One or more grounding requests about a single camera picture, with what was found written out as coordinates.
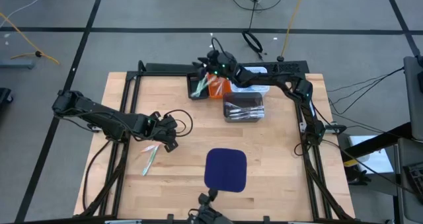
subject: wooden tabletop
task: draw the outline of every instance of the wooden tabletop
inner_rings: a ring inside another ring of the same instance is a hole
[[[103,105],[119,109],[125,76],[126,73],[109,73]],[[315,106],[331,121],[323,76],[306,76],[314,87]],[[299,143],[295,106],[279,88],[270,87],[264,97],[265,118],[257,123],[240,124],[224,121],[221,100],[190,100],[185,77],[142,77],[138,96],[137,113],[159,111],[164,114],[181,108],[193,117],[194,129],[190,135],[177,139],[179,147],[173,152],[167,153],[161,147],[147,176],[141,172],[149,153],[140,154],[140,151],[155,142],[131,140],[119,218],[166,219],[168,213],[173,213],[175,219],[186,219],[189,209],[199,207],[200,193],[208,191],[204,184],[206,155],[210,149],[221,147],[244,151],[248,163],[247,185],[241,193],[220,192],[212,203],[214,209],[237,221],[260,221],[264,215],[270,216],[272,221],[313,220],[303,159],[293,154],[293,148]],[[173,116],[189,124],[183,113]],[[325,139],[337,142],[334,135],[325,135]],[[102,133],[94,134],[87,164],[105,142]],[[104,184],[110,150],[111,145],[97,157],[90,170],[88,204]],[[321,143],[320,150],[329,191],[344,210],[354,216],[340,151],[325,142]],[[82,184],[75,214],[83,210]],[[324,217],[319,192],[317,198],[320,216]],[[108,213],[112,200],[109,197]]]

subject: yellow cable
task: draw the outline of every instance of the yellow cable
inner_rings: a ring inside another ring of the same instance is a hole
[[[12,56],[11,59],[16,59],[19,57],[23,57],[23,56],[33,56],[34,53],[25,53],[25,54],[21,54],[21,55],[17,55],[17,56]]]
[[[286,30],[286,36],[285,36],[285,42],[284,42],[284,48],[282,49],[282,53],[280,54],[280,56],[284,56],[284,52],[285,52],[285,49],[286,49],[286,47],[287,47],[287,45],[288,45],[288,37],[289,37],[289,30],[291,30],[291,26],[292,26],[292,24],[293,24],[293,20],[294,20],[294,18],[295,18],[295,16],[296,16],[296,14],[297,14],[297,12],[298,12],[298,8],[299,8],[299,5],[301,4],[301,0],[298,0],[298,2],[297,2],[297,6],[295,7],[295,10],[294,10],[294,12],[293,12],[293,14],[292,14],[292,16],[291,16],[291,19],[289,20],[289,24],[288,24],[288,29]]]
[[[12,27],[33,47],[35,48],[35,50],[39,51],[41,53],[42,56],[54,61],[56,64],[60,64],[58,60],[54,59],[51,56],[48,56],[47,54],[45,54],[42,50],[40,50],[40,48],[38,48],[37,46],[35,46],[3,13],[0,13],[0,17],[3,17],[10,25],[12,25]],[[17,57],[21,57],[21,56],[27,56],[28,54],[21,54],[21,55],[17,55],[17,56],[13,56],[11,59],[17,58]]]

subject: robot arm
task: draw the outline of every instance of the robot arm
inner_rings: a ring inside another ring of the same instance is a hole
[[[178,147],[177,123],[171,115],[160,120],[160,113],[125,114],[93,102],[79,91],[59,91],[52,109],[58,118],[78,117],[103,130],[107,139],[127,141],[131,136],[137,141],[152,139],[165,144],[167,152]]]
[[[321,143],[325,134],[325,126],[317,119],[316,112],[311,101],[313,85],[307,80],[294,75],[293,73],[253,73],[237,63],[229,52],[212,50],[207,57],[198,58],[202,63],[194,62],[200,76],[206,72],[225,77],[238,87],[249,87],[251,85],[272,85],[282,89],[284,94],[300,105],[304,120],[307,124],[305,131],[306,140],[311,145]]]

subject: plastic box lid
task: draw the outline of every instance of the plastic box lid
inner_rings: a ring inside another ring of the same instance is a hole
[[[245,69],[253,72],[253,73],[267,73],[267,69],[265,67],[245,67]],[[265,94],[270,90],[270,86],[268,85],[252,85],[248,88],[239,88],[236,87],[231,82],[231,90],[234,93],[252,93],[252,92],[258,92]]]

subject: navy blue cloth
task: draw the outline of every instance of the navy blue cloth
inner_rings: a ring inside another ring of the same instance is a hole
[[[247,182],[247,157],[239,150],[212,149],[207,154],[204,182],[214,190],[242,192]]]

